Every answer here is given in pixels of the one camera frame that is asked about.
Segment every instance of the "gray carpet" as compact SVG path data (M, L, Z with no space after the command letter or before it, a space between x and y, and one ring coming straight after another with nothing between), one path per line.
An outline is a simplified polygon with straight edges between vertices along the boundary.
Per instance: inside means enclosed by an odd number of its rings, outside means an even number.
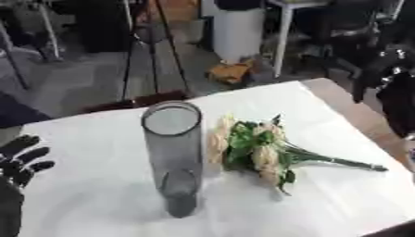
M177 48L184 65L192 96L203 96L230 90L227 85L205 78L205 72L220 60L211 52L186 44L183 31L175 31ZM31 89L24 91L13 77L4 58L0 58L0 91L13 95L22 104L33 107L53 117L61 118L79 113L83 108L111 103L120 99L125 64L123 53L85 54L73 41L66 43L63 62L40 63L33 58L17 54L19 65ZM161 92L182 89L183 84L173 63L169 44L157 44L159 63L159 87ZM132 72L127 97L149 95L154 92L148 50L137 44L132 61ZM268 83L308 80L321 77L321 72L306 69L299 75L290 76L290 60L284 65L284 76L274 79L270 68L254 77L248 86ZM332 71L331 78L350 91L351 81L342 71ZM373 94L368 105L380 111Z

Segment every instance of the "artificial flower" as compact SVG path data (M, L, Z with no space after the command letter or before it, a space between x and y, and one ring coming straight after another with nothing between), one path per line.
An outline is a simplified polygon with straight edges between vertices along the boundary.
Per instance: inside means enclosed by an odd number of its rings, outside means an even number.
M214 164L219 164L222 160L222 154L228 146L228 140L225 137L212 131L207 138L209 161Z
M272 145L259 146L255 148L252 160L257 171L266 168L276 168L278 165L278 153Z
M232 115L226 115L219 119L215 132L224 138L228 138L236 120Z
M259 172L259 175L271 185L277 186L280 183L280 175L275 168L263 169Z
M285 140L285 132L283 129L272 124L271 122L264 123L261 127L263 127L266 131L271 131L275 137L275 141L284 141Z

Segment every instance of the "tripod leg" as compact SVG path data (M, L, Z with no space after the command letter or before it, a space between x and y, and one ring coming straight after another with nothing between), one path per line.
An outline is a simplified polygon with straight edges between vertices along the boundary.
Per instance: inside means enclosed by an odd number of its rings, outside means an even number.
M166 37L167 37L167 39L169 41L169 44L170 44L170 47L171 47L171 51L173 52L174 60L176 60L177 69L179 70L179 73L180 73L180 75L182 77L182 80L183 80L183 83L184 83L184 87L186 89L186 92L188 93L189 92L189 85L188 85L187 80L185 78L184 69L183 69L182 63L181 63L181 61L179 59L179 55L177 54L176 45L174 44L173 36L171 34L171 31L170 31L170 28L169 28L169 24L167 22L166 15L164 14L163 7L161 6L159 0L155 0L155 2L156 2L158 14L161 17L161 21L162 21L163 26L164 26L164 31L166 33Z
M123 85L122 85L122 96L121 100L125 99L125 96L127 95L127 86L128 86L128 80L130 78L130 68L132 64L132 51L134 50L134 43L135 43L135 29L137 28L137 17L139 12L139 5L142 4L141 0L135 0L136 7L134 8L134 11L132 13L132 26L130 28L130 35L129 35L129 45L128 45L128 51L127 51L127 62L125 65L124 70L124 78L123 78Z
M148 31L148 40L149 40L149 52L151 56L151 68L153 72L153 84L156 94L158 94L158 77L157 77L157 58L156 58L156 43L154 42L154 33L153 33L153 17L151 14L151 7L148 6L145 10L147 15L147 31Z

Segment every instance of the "black bag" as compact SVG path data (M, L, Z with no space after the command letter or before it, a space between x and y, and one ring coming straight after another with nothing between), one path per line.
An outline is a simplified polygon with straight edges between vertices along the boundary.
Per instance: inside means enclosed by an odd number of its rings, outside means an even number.
M219 9L227 11L246 11L260 8L261 0L215 0Z

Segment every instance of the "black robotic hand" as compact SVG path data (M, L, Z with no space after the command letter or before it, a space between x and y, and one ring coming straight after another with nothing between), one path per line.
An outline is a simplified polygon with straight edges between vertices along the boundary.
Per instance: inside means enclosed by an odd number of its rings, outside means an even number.
M35 173L55 165L52 161L33 162L46 156L49 148L26 151L38 144L36 136L21 136L0 147L0 236L15 237L19 234L23 189Z
M377 97L398 136L405 138L415 132L415 77L409 73L396 75Z
M363 100L368 88L377 97L390 127L405 138L415 132L415 53L405 45L393 45L378 53L354 82L353 98Z

